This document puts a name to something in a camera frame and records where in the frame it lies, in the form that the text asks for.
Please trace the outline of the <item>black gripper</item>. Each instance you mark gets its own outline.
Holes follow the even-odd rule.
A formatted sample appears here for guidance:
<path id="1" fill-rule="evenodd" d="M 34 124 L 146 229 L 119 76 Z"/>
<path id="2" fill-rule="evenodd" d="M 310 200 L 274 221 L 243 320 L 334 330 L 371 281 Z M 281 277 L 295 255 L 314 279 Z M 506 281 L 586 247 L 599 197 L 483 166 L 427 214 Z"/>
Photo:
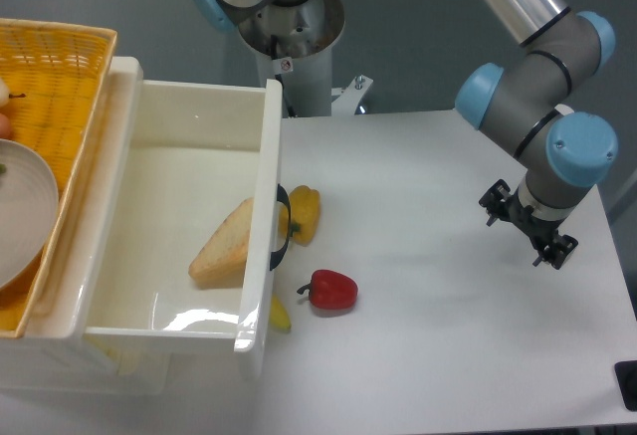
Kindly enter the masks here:
<path id="1" fill-rule="evenodd" d="M 488 214 L 487 225 L 496 221 L 510 222 L 531 241 L 537 252 L 532 262 L 534 267 L 548 264 L 560 270 L 578 246 L 578 241 L 569 235 L 558 234 L 560 220 L 548 221 L 533 215 L 531 206 L 524 207 L 518 194 L 511 195 L 505 180 L 496 181 L 479 199 L 479 205 Z"/>

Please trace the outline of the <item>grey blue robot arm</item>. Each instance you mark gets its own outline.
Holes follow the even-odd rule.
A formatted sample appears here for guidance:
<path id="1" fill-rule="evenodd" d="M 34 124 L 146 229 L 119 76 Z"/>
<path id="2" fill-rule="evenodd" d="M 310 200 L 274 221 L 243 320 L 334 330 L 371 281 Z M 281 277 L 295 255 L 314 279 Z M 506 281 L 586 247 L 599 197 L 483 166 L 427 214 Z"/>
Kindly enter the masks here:
<path id="1" fill-rule="evenodd" d="M 287 116 L 355 113 L 370 88 L 365 77 L 336 89 L 331 51 L 342 34 L 340 0 L 193 0 L 211 26 L 238 31 L 253 51 L 260 78 L 283 89 Z M 516 189 L 496 182 L 480 199 L 491 221 L 515 225 L 539 263 L 560 268 L 577 241 L 561 223 L 607 175 L 618 139 L 602 117 L 562 113 L 559 105 L 612 56 L 611 25 L 563 0 L 484 0 L 524 49 L 506 70 L 486 64 L 459 89 L 455 110 L 526 168 Z"/>

